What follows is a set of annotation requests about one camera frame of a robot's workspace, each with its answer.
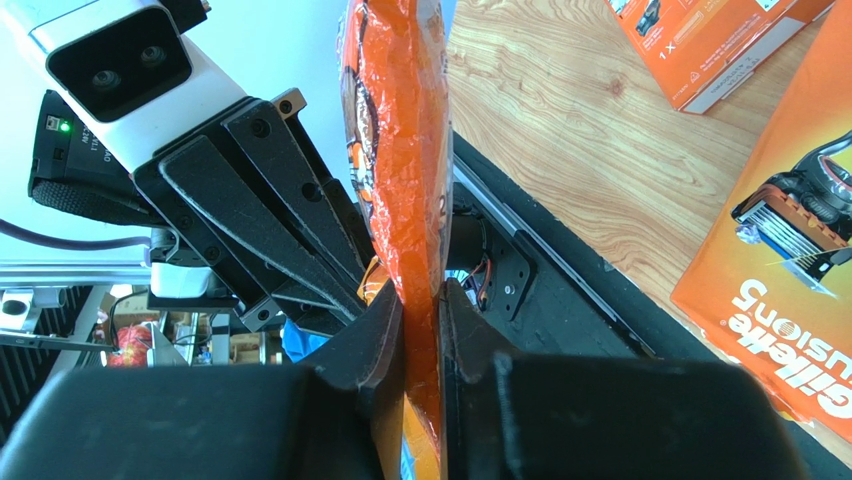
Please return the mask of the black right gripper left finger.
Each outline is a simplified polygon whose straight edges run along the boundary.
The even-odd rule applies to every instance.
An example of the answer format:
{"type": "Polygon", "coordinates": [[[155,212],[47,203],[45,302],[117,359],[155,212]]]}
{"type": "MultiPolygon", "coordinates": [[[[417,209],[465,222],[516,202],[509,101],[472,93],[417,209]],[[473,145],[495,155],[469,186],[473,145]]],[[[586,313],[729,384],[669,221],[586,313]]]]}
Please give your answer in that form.
{"type": "Polygon", "coordinates": [[[286,365],[86,368],[51,379],[1,451],[5,479],[395,479],[402,305],[286,365]]]}

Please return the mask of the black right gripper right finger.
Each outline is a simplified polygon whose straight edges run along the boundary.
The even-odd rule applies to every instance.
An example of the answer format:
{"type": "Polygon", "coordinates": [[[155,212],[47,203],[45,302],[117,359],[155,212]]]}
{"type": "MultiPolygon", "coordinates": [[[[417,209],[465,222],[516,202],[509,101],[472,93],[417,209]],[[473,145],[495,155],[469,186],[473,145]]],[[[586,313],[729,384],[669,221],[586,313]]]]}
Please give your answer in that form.
{"type": "Polygon", "coordinates": [[[758,382],[701,361],[525,353],[441,288],[445,479],[803,479],[758,382]]]}

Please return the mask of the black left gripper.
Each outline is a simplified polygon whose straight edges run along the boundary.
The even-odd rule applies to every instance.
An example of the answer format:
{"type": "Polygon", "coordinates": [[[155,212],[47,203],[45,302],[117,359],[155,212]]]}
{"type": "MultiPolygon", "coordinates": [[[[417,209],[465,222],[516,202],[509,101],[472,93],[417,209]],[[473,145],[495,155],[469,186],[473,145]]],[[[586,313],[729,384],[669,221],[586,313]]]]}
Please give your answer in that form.
{"type": "Polygon", "coordinates": [[[189,293],[152,293],[153,307],[233,314],[249,331],[282,313],[335,333],[364,311],[348,287],[372,248],[359,208],[300,122],[304,106],[296,89],[245,98],[129,172],[48,91],[28,192],[65,213],[150,228],[152,263],[191,276],[189,293]]]}

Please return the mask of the orange BIC razor bag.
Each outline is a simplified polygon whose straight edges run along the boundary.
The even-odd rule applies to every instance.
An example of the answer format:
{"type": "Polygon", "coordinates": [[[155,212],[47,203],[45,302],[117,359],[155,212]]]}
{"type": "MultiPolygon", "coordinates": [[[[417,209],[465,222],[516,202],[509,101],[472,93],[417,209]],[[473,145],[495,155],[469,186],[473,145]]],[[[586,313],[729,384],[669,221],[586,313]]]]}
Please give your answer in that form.
{"type": "Polygon", "coordinates": [[[452,208],[445,25],[437,1],[352,1],[341,36],[351,182],[403,305],[406,394],[442,434],[438,301],[452,208]]]}

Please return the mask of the orange Gillette Fusion5 box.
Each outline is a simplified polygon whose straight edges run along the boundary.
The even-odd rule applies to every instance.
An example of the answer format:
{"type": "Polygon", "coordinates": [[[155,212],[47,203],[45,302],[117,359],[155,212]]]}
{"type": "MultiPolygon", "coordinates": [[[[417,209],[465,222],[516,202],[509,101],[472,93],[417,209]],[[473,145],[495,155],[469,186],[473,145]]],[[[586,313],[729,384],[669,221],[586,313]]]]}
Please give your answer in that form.
{"type": "Polygon", "coordinates": [[[672,302],[795,420],[851,436],[851,5],[837,1],[672,302]]]}

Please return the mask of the orange razor cartridge box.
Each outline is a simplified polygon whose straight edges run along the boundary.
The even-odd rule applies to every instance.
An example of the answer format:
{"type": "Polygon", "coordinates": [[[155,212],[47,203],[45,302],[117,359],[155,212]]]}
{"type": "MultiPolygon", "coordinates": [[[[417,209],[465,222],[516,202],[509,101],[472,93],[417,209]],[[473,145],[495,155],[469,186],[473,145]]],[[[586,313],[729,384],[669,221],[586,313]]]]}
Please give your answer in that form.
{"type": "Polygon", "coordinates": [[[703,115],[832,0],[622,0],[607,3],[677,111],[703,115]]]}

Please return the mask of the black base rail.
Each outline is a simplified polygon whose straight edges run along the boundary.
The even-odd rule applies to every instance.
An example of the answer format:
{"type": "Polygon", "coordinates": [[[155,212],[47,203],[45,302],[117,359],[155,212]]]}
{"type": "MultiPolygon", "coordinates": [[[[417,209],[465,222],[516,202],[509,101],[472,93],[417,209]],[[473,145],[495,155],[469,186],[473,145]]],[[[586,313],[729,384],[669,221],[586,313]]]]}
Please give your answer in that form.
{"type": "MultiPolygon", "coordinates": [[[[454,176],[449,265],[473,270],[459,282],[465,295],[520,351],[723,363],[461,136],[454,176]]],[[[803,428],[780,420],[803,479],[850,477],[803,428]]]]}

